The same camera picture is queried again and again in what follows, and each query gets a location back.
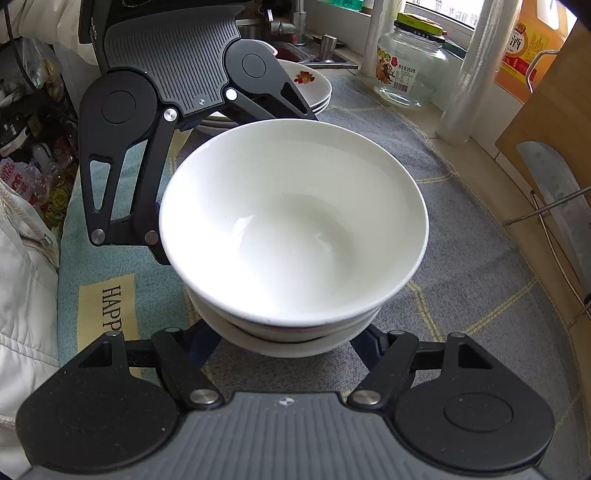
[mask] jar lid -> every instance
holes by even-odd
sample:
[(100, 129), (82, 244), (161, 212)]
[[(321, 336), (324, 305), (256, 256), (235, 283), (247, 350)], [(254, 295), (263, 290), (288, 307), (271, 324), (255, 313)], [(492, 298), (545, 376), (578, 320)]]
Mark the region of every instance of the jar lid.
[(445, 35), (447, 32), (441, 25), (420, 15), (400, 12), (396, 17), (394, 25), (401, 30), (438, 43), (445, 43), (446, 40)]

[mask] black robotic gripper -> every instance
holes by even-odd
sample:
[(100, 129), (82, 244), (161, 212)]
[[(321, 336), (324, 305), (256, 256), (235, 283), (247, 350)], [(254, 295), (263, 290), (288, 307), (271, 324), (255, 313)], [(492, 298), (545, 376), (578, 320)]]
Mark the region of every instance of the black robotic gripper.
[[(84, 0), (80, 17), (80, 41), (92, 42), (102, 73), (80, 104), (86, 226), (94, 245), (145, 245), (168, 264), (157, 197), (175, 129), (191, 129), (215, 111), (239, 124), (316, 116), (271, 52), (240, 38), (243, 5), (158, 1), (131, 15), (116, 4)], [(125, 153), (145, 140), (129, 215), (112, 219)], [(110, 165), (96, 203), (102, 186), (93, 186), (93, 161)]]
[[(549, 406), (462, 333), (431, 343), (368, 327), (351, 345), (369, 373), (344, 404), (337, 393), (225, 400), (201, 370), (219, 341), (205, 322), (151, 340), (103, 334), (20, 408), (34, 466), (23, 480), (543, 479)], [(129, 367), (155, 368), (162, 386)], [(429, 369), (441, 374), (411, 388)]]

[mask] jar label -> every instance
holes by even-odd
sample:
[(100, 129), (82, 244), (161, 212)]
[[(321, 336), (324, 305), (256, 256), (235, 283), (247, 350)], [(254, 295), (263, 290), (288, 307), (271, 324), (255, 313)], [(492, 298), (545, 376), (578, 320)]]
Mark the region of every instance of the jar label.
[(378, 62), (375, 68), (377, 79), (391, 88), (407, 93), (417, 77), (418, 68), (407, 60), (390, 55), (378, 47)]
[[(521, 83), (525, 83), (525, 74), (532, 60), (541, 50), (546, 49), (548, 42), (548, 37), (520, 19), (513, 29), (501, 67)], [(533, 80), (537, 73), (538, 70), (534, 69), (530, 78)]]

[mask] red fruit design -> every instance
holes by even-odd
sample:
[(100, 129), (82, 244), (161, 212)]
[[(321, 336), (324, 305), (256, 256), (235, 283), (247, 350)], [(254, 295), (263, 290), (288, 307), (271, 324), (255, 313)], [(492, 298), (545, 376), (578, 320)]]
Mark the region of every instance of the red fruit design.
[(300, 70), (300, 74), (294, 79), (294, 82), (302, 84), (313, 82), (316, 79), (310, 72), (306, 72), (305, 70)]

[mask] stacked plates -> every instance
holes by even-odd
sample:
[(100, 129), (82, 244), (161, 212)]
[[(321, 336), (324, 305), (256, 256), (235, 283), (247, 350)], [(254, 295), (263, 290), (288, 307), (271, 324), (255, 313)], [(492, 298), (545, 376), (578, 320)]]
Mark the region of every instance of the stacked plates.
[[(330, 103), (332, 85), (328, 78), (314, 69), (300, 65), (293, 61), (277, 60), (291, 77), (298, 90), (312, 108), (314, 114), (323, 112)], [(237, 127), (238, 124), (220, 112), (215, 112), (201, 120), (197, 130), (208, 135), (219, 135), (226, 130)]]
[(275, 119), (189, 155), (164, 193), (160, 233), (213, 330), (257, 353), (299, 357), (370, 324), (418, 268), (428, 220), (409, 173), (371, 140)]

